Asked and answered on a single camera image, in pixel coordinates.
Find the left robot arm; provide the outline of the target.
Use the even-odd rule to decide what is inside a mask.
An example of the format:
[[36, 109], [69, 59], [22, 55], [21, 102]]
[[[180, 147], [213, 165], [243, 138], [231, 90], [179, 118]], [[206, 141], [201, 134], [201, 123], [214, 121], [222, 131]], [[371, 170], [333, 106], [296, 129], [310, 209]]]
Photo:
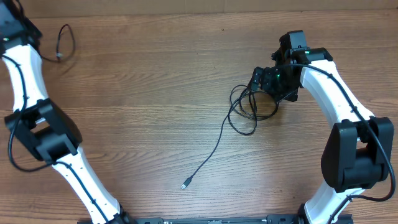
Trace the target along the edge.
[[1, 1], [1, 60], [14, 94], [12, 114], [4, 118], [10, 163], [26, 173], [52, 167], [86, 207], [90, 223], [134, 223], [90, 166], [77, 125], [49, 98], [41, 36], [19, 1]]

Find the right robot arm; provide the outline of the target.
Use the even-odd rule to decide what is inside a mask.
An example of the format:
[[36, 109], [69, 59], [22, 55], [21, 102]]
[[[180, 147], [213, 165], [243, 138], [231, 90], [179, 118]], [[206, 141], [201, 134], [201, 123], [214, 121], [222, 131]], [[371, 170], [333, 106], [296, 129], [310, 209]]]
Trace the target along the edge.
[[389, 200], [396, 191], [391, 164], [394, 125], [365, 108], [340, 77], [325, 48], [308, 47], [302, 30], [279, 39], [273, 67], [257, 67], [248, 90], [261, 89], [275, 103], [295, 102], [299, 88], [310, 92], [331, 128], [321, 158], [323, 182], [299, 208], [296, 223], [352, 223], [340, 213], [355, 198]]

